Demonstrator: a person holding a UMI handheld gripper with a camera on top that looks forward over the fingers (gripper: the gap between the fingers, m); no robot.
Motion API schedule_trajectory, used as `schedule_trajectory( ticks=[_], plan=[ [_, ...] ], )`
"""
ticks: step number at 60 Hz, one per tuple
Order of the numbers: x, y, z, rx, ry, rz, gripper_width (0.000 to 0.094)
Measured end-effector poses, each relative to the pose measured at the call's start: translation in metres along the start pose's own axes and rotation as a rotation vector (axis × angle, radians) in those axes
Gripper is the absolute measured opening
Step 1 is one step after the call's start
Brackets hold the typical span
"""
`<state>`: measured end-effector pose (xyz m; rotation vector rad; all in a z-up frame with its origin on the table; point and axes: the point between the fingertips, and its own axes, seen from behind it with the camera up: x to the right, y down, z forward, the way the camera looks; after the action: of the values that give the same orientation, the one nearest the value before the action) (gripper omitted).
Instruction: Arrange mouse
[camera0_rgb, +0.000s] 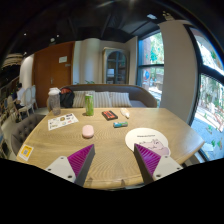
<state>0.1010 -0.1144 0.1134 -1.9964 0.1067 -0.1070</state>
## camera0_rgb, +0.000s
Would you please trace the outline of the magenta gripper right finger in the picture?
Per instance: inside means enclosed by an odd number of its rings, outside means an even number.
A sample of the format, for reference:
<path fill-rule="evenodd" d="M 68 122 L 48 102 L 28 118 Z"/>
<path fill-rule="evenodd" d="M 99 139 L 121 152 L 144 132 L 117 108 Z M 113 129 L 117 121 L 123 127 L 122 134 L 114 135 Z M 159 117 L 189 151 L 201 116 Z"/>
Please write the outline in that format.
<path fill-rule="evenodd" d="M 170 156 L 159 155 L 139 144 L 134 145 L 134 156 L 145 185 L 182 169 Z"/>

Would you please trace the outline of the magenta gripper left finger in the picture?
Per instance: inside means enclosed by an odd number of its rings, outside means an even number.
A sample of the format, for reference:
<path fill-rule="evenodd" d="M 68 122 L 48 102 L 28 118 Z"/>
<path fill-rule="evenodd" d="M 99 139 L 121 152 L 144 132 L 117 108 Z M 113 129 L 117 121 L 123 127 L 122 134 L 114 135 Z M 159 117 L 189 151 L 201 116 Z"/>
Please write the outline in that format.
<path fill-rule="evenodd" d="M 94 156 L 94 145 L 89 145 L 68 157 L 59 156 L 46 168 L 46 171 L 83 186 Z"/>

